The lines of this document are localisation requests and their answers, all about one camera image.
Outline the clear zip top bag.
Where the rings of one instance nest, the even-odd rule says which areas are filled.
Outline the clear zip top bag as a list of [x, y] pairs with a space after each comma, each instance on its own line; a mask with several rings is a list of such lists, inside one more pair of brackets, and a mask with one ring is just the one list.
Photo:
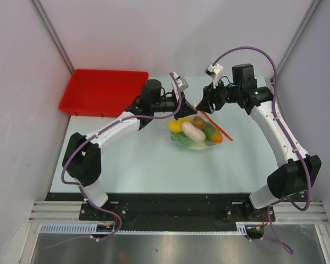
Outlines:
[[188, 150], [204, 150], [220, 145], [225, 140], [233, 141], [233, 138], [204, 111], [171, 119], [168, 122], [168, 130], [171, 141]]

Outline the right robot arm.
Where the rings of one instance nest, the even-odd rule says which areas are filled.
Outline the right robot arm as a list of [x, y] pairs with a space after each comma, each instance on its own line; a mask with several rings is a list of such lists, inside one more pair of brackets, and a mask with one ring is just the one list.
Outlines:
[[252, 64], [233, 66], [233, 82], [227, 85], [222, 81], [221, 65], [209, 65], [205, 72], [212, 82], [203, 88], [197, 110], [213, 113], [226, 103], [238, 104], [260, 127], [277, 162], [278, 168], [268, 176], [266, 185], [249, 195], [243, 206], [244, 217], [255, 221], [263, 208], [302, 191], [309, 193], [322, 162], [298, 143], [279, 113], [273, 93], [257, 85]]

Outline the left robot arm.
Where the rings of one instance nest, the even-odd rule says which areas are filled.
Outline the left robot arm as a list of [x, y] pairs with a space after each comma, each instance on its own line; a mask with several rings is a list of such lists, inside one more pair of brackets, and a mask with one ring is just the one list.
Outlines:
[[91, 213], [100, 220], [106, 219], [111, 212], [108, 195], [99, 177], [102, 171], [102, 155], [106, 148], [117, 140], [139, 131], [156, 119], [155, 113], [162, 118], [179, 119], [196, 114], [196, 109], [186, 100], [184, 90], [186, 80], [171, 74], [172, 90], [163, 90], [160, 81], [150, 79], [145, 82], [141, 93], [129, 107], [114, 121], [87, 135], [74, 133], [68, 142], [62, 166], [63, 174], [69, 174], [85, 199], [92, 204]]

